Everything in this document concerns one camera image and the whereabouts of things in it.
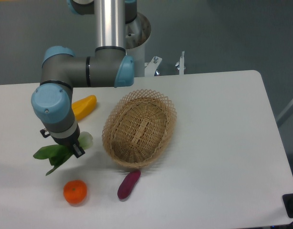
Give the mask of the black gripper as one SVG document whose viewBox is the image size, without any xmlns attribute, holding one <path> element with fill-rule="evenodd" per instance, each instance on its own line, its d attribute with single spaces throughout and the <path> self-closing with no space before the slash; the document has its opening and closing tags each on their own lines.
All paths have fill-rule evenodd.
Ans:
<svg viewBox="0 0 293 229">
<path fill-rule="evenodd" d="M 57 137 L 50 133 L 46 128 L 40 130 L 41 135 L 44 138 L 51 137 L 57 144 L 66 146 L 75 155 L 76 158 L 81 157 L 85 154 L 85 150 L 79 143 L 80 128 L 76 128 L 75 131 L 67 137 L 61 137 L 61 133 L 57 133 Z"/>
</svg>

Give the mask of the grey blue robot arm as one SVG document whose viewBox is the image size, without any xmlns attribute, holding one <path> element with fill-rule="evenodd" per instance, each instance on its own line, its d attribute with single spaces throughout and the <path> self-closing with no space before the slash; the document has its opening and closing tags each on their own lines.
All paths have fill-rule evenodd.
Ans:
<svg viewBox="0 0 293 229">
<path fill-rule="evenodd" d="M 39 87 L 31 96 L 36 116 L 54 141 L 76 156 L 80 129 L 72 111 L 76 87 L 125 87 L 134 83 L 134 60 L 126 53 L 126 24 L 137 17 L 135 0 L 69 0 L 73 13 L 94 15 L 94 56 L 76 57 L 62 46 L 49 48 L 42 63 Z"/>
</svg>

